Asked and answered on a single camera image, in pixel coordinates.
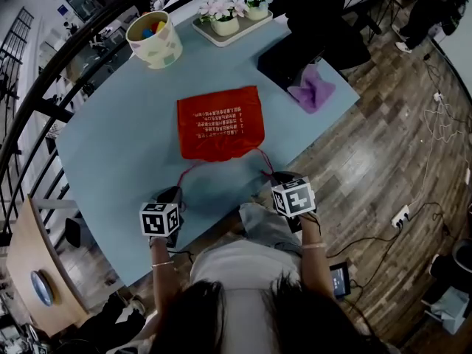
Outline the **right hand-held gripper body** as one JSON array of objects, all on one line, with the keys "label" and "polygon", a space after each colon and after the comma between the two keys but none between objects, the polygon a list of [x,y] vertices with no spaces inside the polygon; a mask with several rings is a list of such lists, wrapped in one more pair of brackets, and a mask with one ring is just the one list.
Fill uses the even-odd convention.
[{"label": "right hand-held gripper body", "polygon": [[315,193],[307,176],[303,176],[304,184],[294,182],[271,186],[274,209],[283,216],[292,233],[302,230],[300,215],[316,211]]}]

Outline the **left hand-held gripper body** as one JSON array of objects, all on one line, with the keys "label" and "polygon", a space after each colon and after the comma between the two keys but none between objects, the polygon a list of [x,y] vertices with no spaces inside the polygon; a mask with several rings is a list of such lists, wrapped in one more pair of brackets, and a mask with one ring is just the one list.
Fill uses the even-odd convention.
[{"label": "left hand-held gripper body", "polygon": [[142,234],[148,237],[163,237],[168,248],[175,248],[181,228],[178,204],[143,203],[139,211]]}]

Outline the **red drawstring bag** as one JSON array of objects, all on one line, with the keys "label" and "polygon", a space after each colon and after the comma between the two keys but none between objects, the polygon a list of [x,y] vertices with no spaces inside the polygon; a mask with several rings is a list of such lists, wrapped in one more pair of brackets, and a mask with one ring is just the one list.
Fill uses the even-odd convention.
[{"label": "red drawstring bag", "polygon": [[181,208],[188,206],[189,193],[183,188],[187,174],[204,164],[239,159],[255,150],[272,176],[274,167],[264,150],[265,140],[262,103],[256,86],[216,91],[176,102],[178,140],[181,156],[192,162],[177,181],[181,191]]}]

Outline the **person's left forearm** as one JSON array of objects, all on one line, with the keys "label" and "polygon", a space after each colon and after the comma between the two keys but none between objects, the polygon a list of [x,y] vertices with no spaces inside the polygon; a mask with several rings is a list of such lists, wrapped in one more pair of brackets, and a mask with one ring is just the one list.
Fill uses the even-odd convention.
[{"label": "person's left forearm", "polygon": [[162,312],[181,290],[178,272],[167,250],[167,241],[162,237],[150,239],[153,295],[158,312]]}]

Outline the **black waste bin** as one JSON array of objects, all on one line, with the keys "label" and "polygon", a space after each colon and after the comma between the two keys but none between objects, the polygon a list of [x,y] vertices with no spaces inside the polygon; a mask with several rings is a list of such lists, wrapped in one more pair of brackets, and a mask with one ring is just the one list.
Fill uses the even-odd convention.
[{"label": "black waste bin", "polygon": [[80,248],[81,244],[81,228],[80,224],[71,218],[65,220],[65,238],[66,241],[74,246],[75,248]]}]

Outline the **purple cloth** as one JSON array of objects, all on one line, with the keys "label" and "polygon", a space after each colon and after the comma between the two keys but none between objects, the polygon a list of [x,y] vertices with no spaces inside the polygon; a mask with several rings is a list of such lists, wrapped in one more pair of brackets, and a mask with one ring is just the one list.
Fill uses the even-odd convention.
[{"label": "purple cloth", "polygon": [[316,113],[335,92],[336,85],[322,79],[316,64],[308,64],[298,86],[289,86],[288,93],[308,114]]}]

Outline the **person's light grey shirt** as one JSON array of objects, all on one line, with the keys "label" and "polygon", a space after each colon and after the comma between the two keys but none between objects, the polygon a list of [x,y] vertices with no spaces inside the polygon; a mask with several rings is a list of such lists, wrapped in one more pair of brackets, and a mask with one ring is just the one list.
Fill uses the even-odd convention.
[{"label": "person's light grey shirt", "polygon": [[191,282],[223,286],[221,354],[280,354],[265,296],[282,275],[300,280],[299,265],[296,255],[249,240],[236,240],[197,256]]}]

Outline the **black small screen device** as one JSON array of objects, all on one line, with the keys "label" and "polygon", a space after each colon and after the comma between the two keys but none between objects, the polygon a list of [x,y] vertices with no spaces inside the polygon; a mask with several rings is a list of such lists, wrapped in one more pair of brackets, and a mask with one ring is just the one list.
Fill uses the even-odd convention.
[{"label": "black small screen device", "polygon": [[351,287],[347,262],[331,265],[330,274],[333,281],[335,298],[343,299],[344,297],[350,295]]}]

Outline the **black flat box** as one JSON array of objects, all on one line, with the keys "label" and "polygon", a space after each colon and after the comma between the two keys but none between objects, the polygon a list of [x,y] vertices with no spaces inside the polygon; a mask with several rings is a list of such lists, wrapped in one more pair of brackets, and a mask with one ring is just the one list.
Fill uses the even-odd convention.
[{"label": "black flat box", "polygon": [[322,46],[280,41],[259,56],[257,70],[287,91],[296,84],[306,66],[316,64],[324,50]]}]

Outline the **light wooden table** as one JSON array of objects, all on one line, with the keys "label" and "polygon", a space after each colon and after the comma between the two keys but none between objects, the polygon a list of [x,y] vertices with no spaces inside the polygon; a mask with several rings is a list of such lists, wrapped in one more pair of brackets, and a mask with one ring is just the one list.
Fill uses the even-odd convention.
[{"label": "light wooden table", "polygon": [[[83,322],[88,311],[46,233],[41,209],[49,203],[27,196],[13,227],[7,270],[33,323],[49,337]],[[40,271],[52,286],[52,304],[46,305],[34,290],[30,274]]]}]

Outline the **cream patterned round bucket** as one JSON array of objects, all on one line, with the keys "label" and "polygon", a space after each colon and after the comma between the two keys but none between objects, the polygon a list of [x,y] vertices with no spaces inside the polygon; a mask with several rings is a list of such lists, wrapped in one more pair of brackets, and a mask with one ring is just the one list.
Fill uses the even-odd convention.
[{"label": "cream patterned round bucket", "polygon": [[[142,31],[151,29],[155,22],[165,21],[165,27],[147,39],[142,39]],[[150,69],[163,69],[175,63],[181,56],[183,47],[170,16],[165,11],[145,13],[127,29],[126,40],[133,54],[148,64]]]}]

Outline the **white rectangular tray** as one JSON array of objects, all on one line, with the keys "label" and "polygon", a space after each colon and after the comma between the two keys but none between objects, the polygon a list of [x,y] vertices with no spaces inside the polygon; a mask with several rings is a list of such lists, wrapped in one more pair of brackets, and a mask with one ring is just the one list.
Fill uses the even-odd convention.
[{"label": "white rectangular tray", "polygon": [[273,18],[269,10],[268,16],[259,21],[252,21],[246,17],[237,17],[229,21],[204,21],[196,18],[192,22],[193,29],[217,47],[226,47],[241,39]]}]

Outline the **black office chair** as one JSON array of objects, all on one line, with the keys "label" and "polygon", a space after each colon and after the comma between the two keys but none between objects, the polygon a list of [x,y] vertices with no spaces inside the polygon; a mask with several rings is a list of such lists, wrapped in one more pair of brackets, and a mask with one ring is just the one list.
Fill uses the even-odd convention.
[{"label": "black office chair", "polygon": [[289,0],[288,27],[305,40],[314,40],[334,69],[351,69],[368,62],[371,54],[362,35],[343,19],[345,0]]}]

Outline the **white pot pink flowers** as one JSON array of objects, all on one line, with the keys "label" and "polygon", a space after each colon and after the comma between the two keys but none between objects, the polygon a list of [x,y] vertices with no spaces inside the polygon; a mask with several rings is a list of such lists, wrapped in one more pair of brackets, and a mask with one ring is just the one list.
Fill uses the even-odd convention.
[{"label": "white pot pink flowers", "polygon": [[198,8],[199,21],[208,22],[219,36],[235,34],[239,29],[239,17],[249,10],[246,0],[204,0]]}]

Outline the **black metal railing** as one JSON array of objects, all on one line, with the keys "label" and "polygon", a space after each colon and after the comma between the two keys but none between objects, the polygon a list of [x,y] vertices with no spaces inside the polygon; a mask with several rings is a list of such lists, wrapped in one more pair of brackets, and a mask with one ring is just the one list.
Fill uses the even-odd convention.
[{"label": "black metal railing", "polygon": [[38,136],[37,142],[33,150],[37,150],[41,144],[46,132],[52,124],[63,117],[66,113],[66,105],[69,104],[71,98],[94,74],[95,70],[90,69],[86,75],[80,78],[74,88],[67,94],[60,105],[44,104],[41,102],[46,90],[56,80],[56,77],[68,65],[72,58],[96,35],[109,21],[115,19],[128,8],[138,4],[142,0],[116,0],[109,6],[103,8],[93,19],[85,26],[78,30],[52,58],[51,62],[46,66],[42,73],[38,76],[32,87],[27,92],[18,113],[10,126],[10,131],[4,138],[2,147],[0,148],[0,200],[3,196],[1,191],[1,183],[5,173],[9,169],[10,158],[14,155],[14,150],[18,144],[18,139],[25,128],[32,113],[37,111],[49,117],[48,123],[44,126],[44,131]]}]

